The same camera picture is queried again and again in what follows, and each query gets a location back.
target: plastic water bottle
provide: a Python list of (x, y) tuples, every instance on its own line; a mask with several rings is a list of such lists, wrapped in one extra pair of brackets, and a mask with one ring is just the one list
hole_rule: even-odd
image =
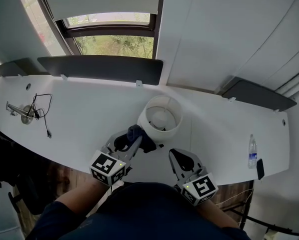
[(248, 153), (248, 168), (254, 169), (258, 160), (258, 147), (253, 134), (249, 138)]

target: wooden floor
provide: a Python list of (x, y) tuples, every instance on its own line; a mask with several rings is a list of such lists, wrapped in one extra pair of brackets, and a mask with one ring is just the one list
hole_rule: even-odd
[[(47, 170), (48, 181), (50, 183), (50, 187), (52, 192), (56, 197), (61, 196), (62, 194), (76, 188), (77, 186), (82, 185), (89, 177), (90, 174), (77, 171), (66, 166), (60, 165), (53, 161), (50, 161), (50, 165)], [(213, 197), (212, 201), (215, 204), (222, 203), (223, 201), (249, 189), (250, 182), (241, 182), (230, 185), (222, 185), (219, 186), (219, 190), (217, 194)], [(14, 187), (14, 196), (18, 194), (17, 187)], [(104, 197), (100, 200), (100, 202), (96, 205), (96, 207), (89, 213), (93, 214), (96, 212), (97, 208), (106, 200), (107, 196), (111, 194), (111, 190), (109, 190)], [(219, 205), (221, 209), (231, 207), (240, 202), (246, 202), (247, 198), (251, 200), (249, 197), (251, 191), (246, 191), (230, 200)], [(32, 215), (27, 207), (25, 206), (23, 200), (17, 203), (19, 207), (20, 213), (18, 213), (18, 218), (20, 221), (20, 225), (24, 236), (26, 237), (31, 230), (33, 229), (36, 221), (40, 217), (39, 215)], [(236, 210), (239, 212), (243, 212), (245, 206), (238, 207)], [(229, 216), (231, 216), (237, 223), (241, 222), (241, 217), (239, 215), (234, 214), (231, 211), (226, 212)]]

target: black phone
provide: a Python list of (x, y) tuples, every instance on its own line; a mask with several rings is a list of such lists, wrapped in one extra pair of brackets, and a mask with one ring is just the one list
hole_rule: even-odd
[(263, 166), (263, 160), (262, 159), (260, 159), (260, 160), (257, 161), (257, 163), (256, 163), (256, 169), (257, 169), (258, 179), (260, 180), (261, 178), (263, 178), (265, 176), (264, 166)]

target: blue label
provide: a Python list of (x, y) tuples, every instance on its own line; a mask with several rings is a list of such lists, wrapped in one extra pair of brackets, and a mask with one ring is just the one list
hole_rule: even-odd
[(258, 154), (257, 153), (250, 153), (249, 154), (249, 159), (250, 160), (255, 160), (255, 159), (257, 159), (258, 158)]

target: white desk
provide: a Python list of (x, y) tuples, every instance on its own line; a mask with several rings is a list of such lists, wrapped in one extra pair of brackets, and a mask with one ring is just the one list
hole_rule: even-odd
[[(144, 154), (140, 149), (132, 160), (126, 181), (176, 183), (168, 153), (180, 148), (198, 155), (218, 185), (257, 178), (248, 169), (250, 134), (254, 134), (265, 175), (289, 167), (290, 138), (285, 112), (273, 111), (204, 92), (166, 86), (144, 86), (94, 79), (62, 80), (52, 76), (0, 78), (0, 131), (29, 150), (73, 169), (88, 172), (88, 162), (108, 138), (137, 119), (146, 103), (160, 94), (177, 99), (184, 118), (173, 139), (164, 148)], [(37, 94), (50, 93), (53, 100), (46, 116), (52, 138), (47, 137), (44, 120), (24, 125), (20, 116), (6, 111), (9, 101), (24, 107)], [(37, 108), (48, 108), (49, 97), (38, 97)]]

